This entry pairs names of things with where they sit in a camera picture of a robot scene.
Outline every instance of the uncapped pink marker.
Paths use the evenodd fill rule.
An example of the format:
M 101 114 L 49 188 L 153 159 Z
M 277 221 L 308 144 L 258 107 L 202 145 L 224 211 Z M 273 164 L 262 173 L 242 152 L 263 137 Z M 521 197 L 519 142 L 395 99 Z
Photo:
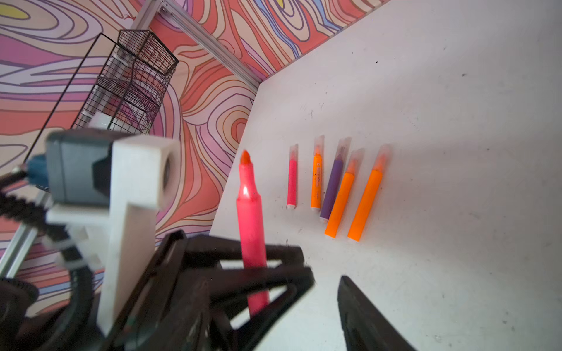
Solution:
M 287 208 L 297 207 L 297 160 L 298 145 L 289 149 L 289 187 L 287 191 Z
M 244 268 L 266 267 L 264 217 L 261 196 L 257 193 L 250 154 L 244 150 L 240 158 L 240 191 L 236 199 L 240 246 Z M 269 291 L 248 296 L 250 316 L 254 316 L 269 303 Z

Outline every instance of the purple marker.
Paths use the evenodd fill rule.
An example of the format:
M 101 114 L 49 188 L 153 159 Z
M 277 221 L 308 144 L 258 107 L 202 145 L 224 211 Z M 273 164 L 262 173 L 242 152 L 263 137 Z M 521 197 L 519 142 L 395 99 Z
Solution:
M 332 165 L 332 172 L 330 173 L 330 180 L 326 188 L 326 195 L 324 196 L 324 204 L 320 212 L 320 221 L 328 223 L 336 196 L 338 195 L 339 182 L 342 180 L 343 163 L 347 158 L 347 150 L 349 149 L 351 138 L 340 139 L 338 143 L 338 150 L 336 151 L 336 158 Z

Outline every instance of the black wire mesh basket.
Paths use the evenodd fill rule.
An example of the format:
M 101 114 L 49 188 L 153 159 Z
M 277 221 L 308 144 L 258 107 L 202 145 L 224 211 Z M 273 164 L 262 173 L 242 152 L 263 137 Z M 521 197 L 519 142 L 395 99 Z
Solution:
M 87 127 L 101 116 L 96 127 L 148 134 L 177 64 L 153 32 L 121 30 L 72 128 Z

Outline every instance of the psychedelic wallpaper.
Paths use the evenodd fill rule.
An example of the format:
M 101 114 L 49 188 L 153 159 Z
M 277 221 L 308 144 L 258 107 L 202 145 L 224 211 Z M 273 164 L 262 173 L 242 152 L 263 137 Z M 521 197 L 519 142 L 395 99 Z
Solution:
M 378 0 L 177 0 L 259 77 L 266 78 L 381 3 Z M 144 0 L 0 0 L 0 173 L 20 164 L 96 35 L 117 38 Z M 158 214 L 157 242 L 177 229 L 210 230 L 254 94 L 208 52 L 160 16 L 151 29 L 177 56 L 151 134 L 182 143 L 182 179 Z M 64 95 L 44 137 L 71 126 L 108 54 L 96 45 Z M 10 189 L 33 199 L 25 183 Z M 0 255 L 18 223 L 0 218 Z M 68 275 L 36 240 L 19 277 L 40 289 L 31 313 L 64 304 Z M 96 272 L 96 289 L 103 271 Z

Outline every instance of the table surface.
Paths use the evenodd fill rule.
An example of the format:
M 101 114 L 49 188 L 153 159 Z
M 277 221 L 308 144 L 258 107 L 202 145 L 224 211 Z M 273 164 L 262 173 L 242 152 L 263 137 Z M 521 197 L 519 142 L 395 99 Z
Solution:
M 419 350 L 559 350 L 562 4 L 392 1 L 260 85 L 247 149 L 265 239 L 299 245 L 315 286 L 262 350 L 344 350 L 349 275 Z M 366 154 L 335 239 L 310 209 L 338 139 Z M 393 145 L 366 229 L 347 238 L 378 148 Z M 298 205 L 285 208 L 289 146 Z M 238 238 L 234 166 L 211 235 Z

